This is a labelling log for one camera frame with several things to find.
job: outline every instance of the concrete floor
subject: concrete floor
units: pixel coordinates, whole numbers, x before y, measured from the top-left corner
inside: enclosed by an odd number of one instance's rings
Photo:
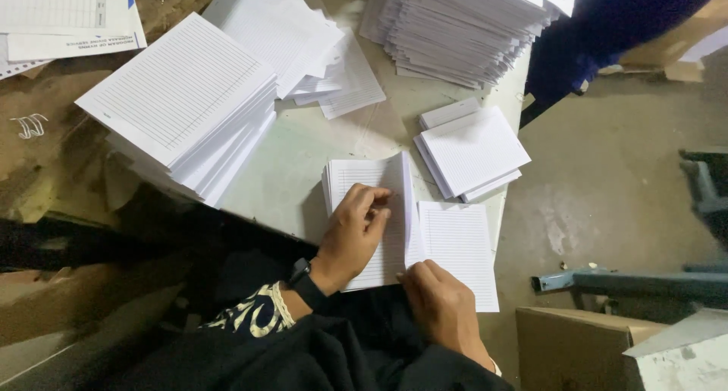
[[[712,68],[706,80],[726,76]],[[594,262],[678,272],[687,261],[718,256],[690,211],[678,149],[728,144],[724,89],[602,77],[521,131],[533,162],[508,190],[495,265],[501,312],[480,315],[486,346],[513,384],[515,307],[574,308],[569,293],[536,297],[530,276],[557,272],[561,261],[572,269]]]

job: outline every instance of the table surface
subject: table surface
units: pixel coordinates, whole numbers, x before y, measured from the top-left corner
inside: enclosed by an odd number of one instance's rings
[[[366,0],[323,0],[339,26],[358,31]],[[296,106],[277,101],[278,119],[248,166],[237,174],[222,208],[292,237],[318,244],[328,225],[321,186],[323,168],[332,159],[383,159],[410,151],[415,197],[444,201],[412,138],[421,132],[417,116],[462,99],[498,106],[518,131],[530,49],[498,86],[474,91],[436,80],[395,74],[382,47],[357,35],[387,101],[327,120],[317,103]],[[505,207],[507,185],[475,200],[485,204],[493,253]],[[457,199],[446,201],[457,202]]]

